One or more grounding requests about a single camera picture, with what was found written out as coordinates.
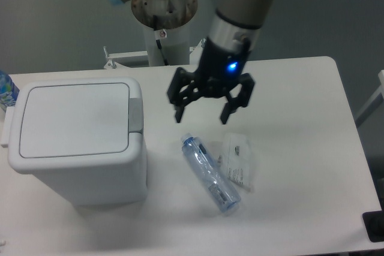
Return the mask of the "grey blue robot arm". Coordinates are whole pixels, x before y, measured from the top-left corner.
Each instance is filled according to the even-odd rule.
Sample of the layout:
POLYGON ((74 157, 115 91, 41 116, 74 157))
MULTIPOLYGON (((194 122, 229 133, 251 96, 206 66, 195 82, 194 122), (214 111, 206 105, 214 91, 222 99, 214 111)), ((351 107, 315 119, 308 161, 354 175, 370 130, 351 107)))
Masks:
MULTIPOLYGON (((115 5, 131 3, 137 20, 150 29, 163 65, 170 65, 165 51, 172 29, 188 22, 192 0, 109 0, 115 5)), ((177 68, 167 90, 180 122, 184 109, 199 98, 225 98, 221 122, 239 107, 246 107, 255 82, 243 71, 254 49, 273 0, 220 0, 195 71, 177 68)))

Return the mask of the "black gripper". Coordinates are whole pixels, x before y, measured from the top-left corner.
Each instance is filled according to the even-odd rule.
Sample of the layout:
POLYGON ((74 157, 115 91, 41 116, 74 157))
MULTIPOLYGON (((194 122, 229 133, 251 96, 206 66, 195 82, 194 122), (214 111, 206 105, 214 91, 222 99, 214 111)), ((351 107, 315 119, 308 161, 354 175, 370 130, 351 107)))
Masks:
POLYGON ((174 106, 177 123, 181 122, 185 107, 201 96, 226 97, 227 103, 220 115, 223 125, 239 107, 248 106, 255 81, 250 73, 244 74, 242 71, 250 54, 251 41, 245 37, 238 44, 239 48, 232 52, 207 38, 197 70, 192 73, 181 67, 176 69, 167 97, 174 106), (232 97, 231 91, 239 85, 239 93, 232 97))

